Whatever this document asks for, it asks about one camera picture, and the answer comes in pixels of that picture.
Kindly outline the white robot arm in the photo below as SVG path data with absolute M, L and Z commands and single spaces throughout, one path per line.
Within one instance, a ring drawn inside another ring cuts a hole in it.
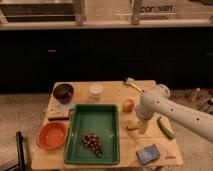
M 213 143 L 213 116 L 169 99 L 170 90 L 163 84 L 143 90 L 135 108 L 140 121 L 149 121 L 154 113 L 162 114 Z

